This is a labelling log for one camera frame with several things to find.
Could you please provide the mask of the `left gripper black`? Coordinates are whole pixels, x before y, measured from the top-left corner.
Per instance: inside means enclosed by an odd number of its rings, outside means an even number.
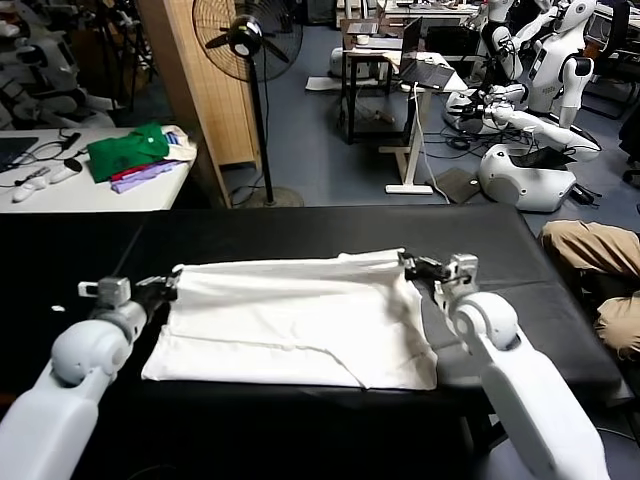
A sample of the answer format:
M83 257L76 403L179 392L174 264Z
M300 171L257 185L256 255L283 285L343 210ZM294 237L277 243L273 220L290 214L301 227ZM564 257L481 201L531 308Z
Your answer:
M150 276L135 284L137 289L132 300L143 308L147 320L151 320L162 305L178 298L176 285L180 276L180 272L171 272L167 275Z

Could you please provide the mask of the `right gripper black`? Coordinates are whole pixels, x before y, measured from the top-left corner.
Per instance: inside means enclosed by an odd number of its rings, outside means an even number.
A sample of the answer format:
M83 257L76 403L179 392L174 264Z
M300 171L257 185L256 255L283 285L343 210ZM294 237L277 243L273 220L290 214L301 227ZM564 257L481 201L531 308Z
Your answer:
M404 266L407 280L448 280L450 269L441 263L424 261L420 256L399 253L399 262Z

